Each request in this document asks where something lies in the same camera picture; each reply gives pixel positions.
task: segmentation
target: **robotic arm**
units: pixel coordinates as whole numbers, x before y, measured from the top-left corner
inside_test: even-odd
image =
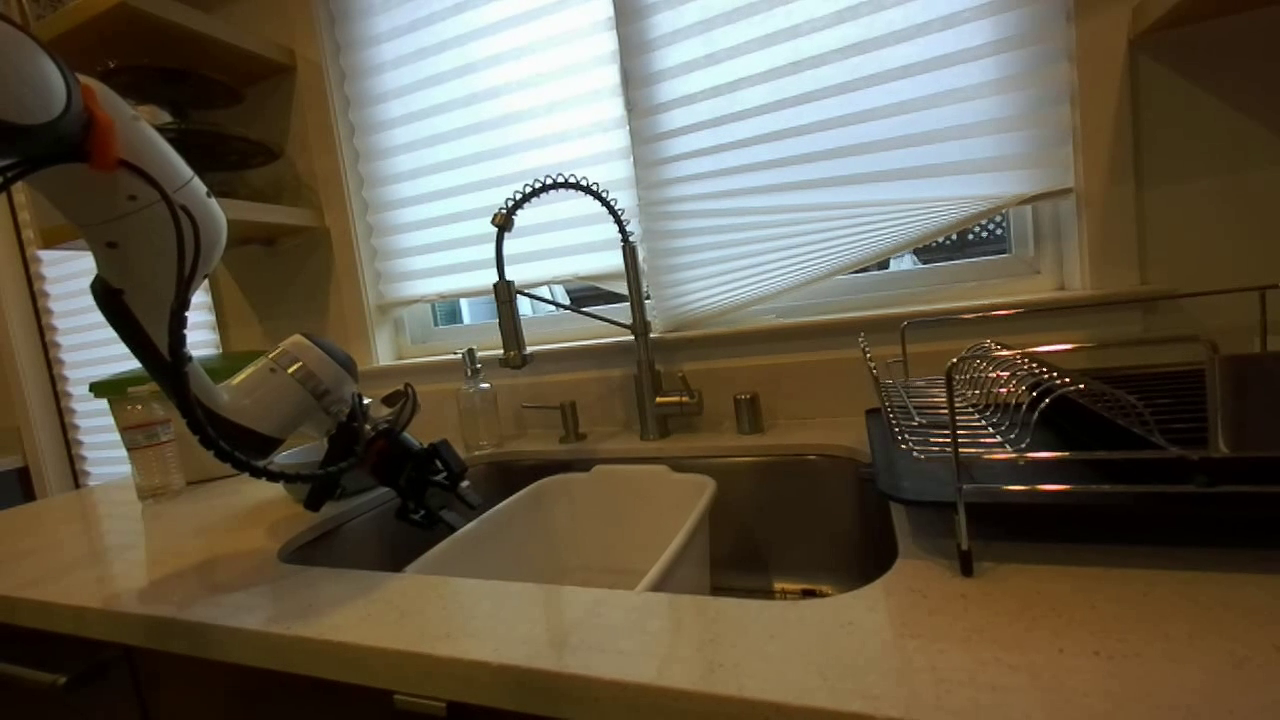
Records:
[[[404,431],[412,388],[373,403],[347,352],[288,334],[211,383],[190,356],[190,306],[225,254],[222,202],[130,101],[72,76],[4,14],[0,58],[0,187],[26,178],[84,226],[91,301],[208,453],[249,476],[301,484],[309,507],[389,484],[412,523],[471,517],[464,461],[450,440],[417,444]],[[327,436],[320,461],[272,461],[301,431]]]

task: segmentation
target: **faucet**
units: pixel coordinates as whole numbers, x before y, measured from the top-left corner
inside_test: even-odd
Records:
[[[628,277],[628,310],[633,318],[620,323],[611,314],[599,314],[599,310],[588,310],[588,306],[575,306],[575,304],[562,304],[553,294],[540,294],[540,293],[527,293],[527,288],[515,288],[508,280],[508,254],[505,254],[505,244],[508,244],[508,232],[515,226],[515,211],[526,202],[532,202],[537,196],[548,196],[548,191],[579,191],[579,196],[593,196],[615,236],[620,236],[620,252],[625,252],[625,277]],[[615,209],[615,199],[583,178],[583,177],[540,177],[526,187],[515,187],[496,211],[494,211],[494,226],[496,226],[496,283],[494,283],[494,301],[496,301],[496,326],[500,326],[500,339],[505,339],[505,356],[500,365],[505,369],[526,369],[527,365],[527,352],[526,352],[526,326],[521,326],[521,306],[515,306],[515,294],[527,294],[537,304],[553,304],[562,310],[575,310],[575,314],[588,314],[588,318],[599,318],[599,323],[611,323],[611,326],[625,326],[633,332],[633,342],[638,342],[638,421],[640,421],[640,440],[662,440],[674,431],[674,416],[699,416],[706,411],[706,396],[690,383],[690,374],[682,374],[682,388],[668,393],[664,388],[664,374],[653,358],[653,326],[648,326],[648,306],[643,306],[643,280],[640,280],[640,252],[638,252],[638,240],[633,240],[633,226],[625,220],[625,211]]]

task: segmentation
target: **countertop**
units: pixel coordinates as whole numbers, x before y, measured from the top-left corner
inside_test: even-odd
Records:
[[[833,600],[716,600],[292,567],[278,484],[0,511],[0,625],[553,714],[1278,714],[1280,551],[982,544],[895,511]]]

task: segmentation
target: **dish rack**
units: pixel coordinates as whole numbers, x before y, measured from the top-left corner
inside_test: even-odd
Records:
[[[1280,490],[1278,453],[1172,444],[1154,409],[1030,348],[982,339],[945,374],[885,365],[861,334],[895,453],[951,481],[955,558],[974,574],[974,504],[1143,490]]]

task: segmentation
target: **stainless steel sink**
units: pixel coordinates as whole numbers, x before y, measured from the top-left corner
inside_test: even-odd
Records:
[[[470,461],[470,484],[485,504],[500,504],[555,473],[638,461],[653,463],[657,457],[500,453]],[[833,594],[871,582],[895,558],[890,498],[869,463],[847,453],[678,453],[662,463],[716,481],[708,511],[711,594]],[[399,523],[394,490],[369,490],[288,538],[279,558],[399,571],[445,534],[445,529]]]

